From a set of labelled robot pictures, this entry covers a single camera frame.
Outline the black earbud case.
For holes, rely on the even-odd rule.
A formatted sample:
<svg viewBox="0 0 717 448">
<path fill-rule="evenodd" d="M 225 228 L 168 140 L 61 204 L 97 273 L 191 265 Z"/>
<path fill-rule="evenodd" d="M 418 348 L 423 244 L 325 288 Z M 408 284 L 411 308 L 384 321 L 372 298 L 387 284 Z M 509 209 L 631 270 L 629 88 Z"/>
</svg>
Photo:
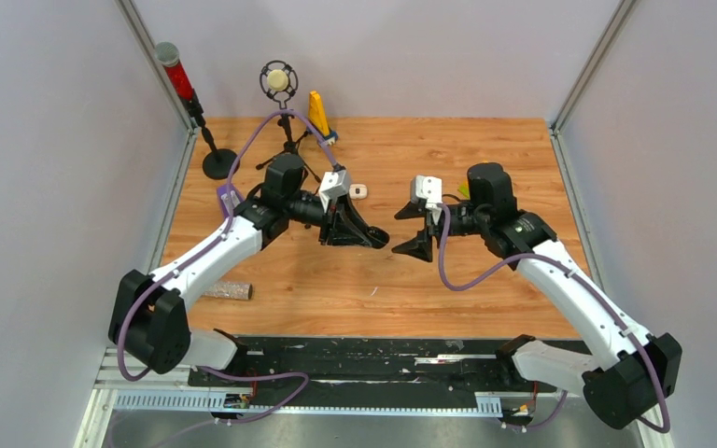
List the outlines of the black earbud case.
<svg viewBox="0 0 717 448">
<path fill-rule="evenodd" d="M 370 227 L 367 231 L 367 237 L 370 247 L 374 249 L 384 248 L 390 239 L 389 234 L 378 227 Z"/>
</svg>

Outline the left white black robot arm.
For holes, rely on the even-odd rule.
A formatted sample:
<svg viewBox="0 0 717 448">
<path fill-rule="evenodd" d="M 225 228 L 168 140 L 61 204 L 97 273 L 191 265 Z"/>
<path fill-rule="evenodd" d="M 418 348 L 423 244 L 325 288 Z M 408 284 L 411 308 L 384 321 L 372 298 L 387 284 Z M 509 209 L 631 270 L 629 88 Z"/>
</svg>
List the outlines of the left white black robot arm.
<svg viewBox="0 0 717 448">
<path fill-rule="evenodd" d="M 344 167 L 323 175 L 316 193 L 302 189 L 304 161 L 286 154 L 225 221 L 182 257 L 151 273 L 131 270 L 120 280 L 109 339 L 122 355 L 165 374 L 178 365 L 211 368 L 225 385 L 239 385 L 248 360 L 222 331 L 191 329 L 193 304 L 242 261 L 259 254 L 292 221 L 316 227 L 330 246 L 385 247 L 389 235 L 369 225 L 352 204 Z"/>
</svg>

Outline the white earbud charging case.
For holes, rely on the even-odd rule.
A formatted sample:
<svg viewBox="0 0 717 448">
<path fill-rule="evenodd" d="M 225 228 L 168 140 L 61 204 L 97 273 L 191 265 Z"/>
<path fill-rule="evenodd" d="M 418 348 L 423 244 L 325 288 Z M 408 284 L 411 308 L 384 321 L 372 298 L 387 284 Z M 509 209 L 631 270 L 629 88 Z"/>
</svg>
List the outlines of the white earbud charging case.
<svg viewBox="0 0 717 448">
<path fill-rule="evenodd" d="M 349 195 L 353 200 L 363 200 L 368 197 L 369 191 L 364 184 L 353 184 L 350 186 Z"/>
</svg>

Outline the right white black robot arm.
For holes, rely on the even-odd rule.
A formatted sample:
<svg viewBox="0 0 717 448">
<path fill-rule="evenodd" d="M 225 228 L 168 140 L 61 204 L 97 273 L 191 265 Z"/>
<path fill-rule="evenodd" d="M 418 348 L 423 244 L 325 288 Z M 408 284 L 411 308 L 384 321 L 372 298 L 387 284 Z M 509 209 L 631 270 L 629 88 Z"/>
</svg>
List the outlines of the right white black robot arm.
<svg viewBox="0 0 717 448">
<path fill-rule="evenodd" d="M 496 376 L 508 389 L 527 382 L 554 386 L 583 396 L 608 427 L 622 429 L 660 412 L 653 431 L 671 429 L 667 398 L 673 393 L 682 347 L 670 334 L 655 335 L 625 313 L 583 271 L 556 232 L 537 214 L 518 206 L 513 182 L 495 162 L 473 165 L 467 172 L 469 195 L 448 204 L 443 182 L 417 175 L 410 199 L 397 219 L 422 218 L 417 235 L 395 252 L 443 263 L 453 236 L 479 236 L 497 258 L 536 287 L 575 328 L 585 345 L 577 353 L 520 335 L 497 351 Z"/>
</svg>

